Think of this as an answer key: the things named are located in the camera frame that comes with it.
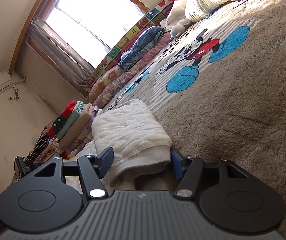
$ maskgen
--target sunlight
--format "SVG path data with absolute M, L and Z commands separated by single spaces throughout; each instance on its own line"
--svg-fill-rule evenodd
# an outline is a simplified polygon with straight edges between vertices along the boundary
M 129 0 L 59 0 L 46 23 L 97 67 L 143 15 Z

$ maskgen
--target blue polka dot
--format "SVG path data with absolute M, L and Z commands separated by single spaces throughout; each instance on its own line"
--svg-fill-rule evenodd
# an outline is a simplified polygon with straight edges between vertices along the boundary
M 213 53 L 209 57 L 209 62 L 218 61 L 228 54 L 232 53 L 236 50 L 239 46 L 241 46 L 247 38 L 247 35 L 250 31 L 248 26 L 241 26 L 234 30 L 223 43 L 220 45 L 220 48 L 217 52 Z
M 198 66 L 186 66 L 179 70 L 167 83 L 166 90 L 170 93 L 184 91 L 193 85 L 198 77 Z

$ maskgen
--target curtain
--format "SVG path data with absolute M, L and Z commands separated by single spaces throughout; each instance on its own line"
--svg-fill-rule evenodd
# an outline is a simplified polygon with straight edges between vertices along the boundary
M 74 84 L 86 91 L 91 88 L 85 84 L 95 68 L 72 49 L 40 17 L 35 16 L 28 28 L 31 40 L 50 57 Z

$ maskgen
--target mattress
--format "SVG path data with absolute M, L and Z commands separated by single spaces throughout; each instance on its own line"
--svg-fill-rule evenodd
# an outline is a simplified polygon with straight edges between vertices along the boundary
M 286 201 L 286 0 L 233 6 L 170 43 L 105 110 L 142 100 L 184 156 L 230 159 Z M 177 186 L 169 171 L 140 181 Z

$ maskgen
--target cable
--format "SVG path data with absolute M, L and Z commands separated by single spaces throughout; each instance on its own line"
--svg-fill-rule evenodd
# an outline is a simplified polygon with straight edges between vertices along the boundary
M 14 87 L 13 87 L 14 91 L 15 91 L 15 99 L 16 100 L 19 100 L 19 90 L 16 90 Z

